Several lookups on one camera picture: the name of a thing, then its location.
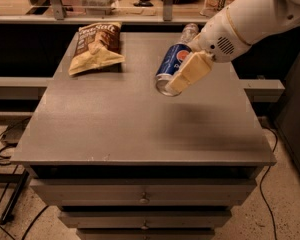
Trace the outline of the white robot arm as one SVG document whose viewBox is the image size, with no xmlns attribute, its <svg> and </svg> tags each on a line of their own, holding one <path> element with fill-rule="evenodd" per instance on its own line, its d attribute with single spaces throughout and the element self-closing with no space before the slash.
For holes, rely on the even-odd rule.
<svg viewBox="0 0 300 240">
<path fill-rule="evenodd" d="M 165 86 L 172 96 L 205 77 L 215 63 L 246 53 L 260 40 L 300 26 L 300 0 L 235 0 L 189 43 L 191 52 Z"/>
</svg>

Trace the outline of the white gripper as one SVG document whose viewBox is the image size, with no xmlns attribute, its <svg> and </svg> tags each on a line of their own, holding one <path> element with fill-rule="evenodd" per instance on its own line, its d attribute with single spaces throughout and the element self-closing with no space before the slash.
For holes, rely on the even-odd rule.
<svg viewBox="0 0 300 240">
<path fill-rule="evenodd" d="M 246 53 L 251 45 L 239 38 L 227 14 L 217 14 L 189 42 L 189 47 L 193 52 L 165 86 L 169 94 L 180 94 L 206 76 L 214 61 L 230 62 Z"/>
</svg>

